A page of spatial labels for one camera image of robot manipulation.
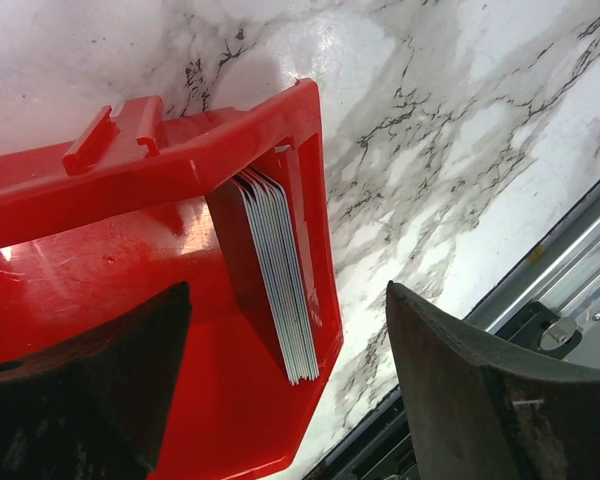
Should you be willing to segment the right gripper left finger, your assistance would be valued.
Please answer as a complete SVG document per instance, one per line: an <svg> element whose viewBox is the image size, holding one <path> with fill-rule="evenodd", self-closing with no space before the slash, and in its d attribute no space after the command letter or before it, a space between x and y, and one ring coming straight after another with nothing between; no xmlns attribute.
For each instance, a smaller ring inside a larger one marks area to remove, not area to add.
<svg viewBox="0 0 600 480"><path fill-rule="evenodd" d="M155 471L192 313L176 283L102 325L0 364L0 479Z"/></svg>

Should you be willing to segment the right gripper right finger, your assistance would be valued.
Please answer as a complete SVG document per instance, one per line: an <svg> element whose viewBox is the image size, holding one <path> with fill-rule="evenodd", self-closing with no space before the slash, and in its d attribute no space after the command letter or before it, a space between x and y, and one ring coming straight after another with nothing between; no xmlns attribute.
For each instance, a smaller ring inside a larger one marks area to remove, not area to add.
<svg viewBox="0 0 600 480"><path fill-rule="evenodd" d="M399 283L386 320L423 479L600 479L600 370L509 343Z"/></svg>

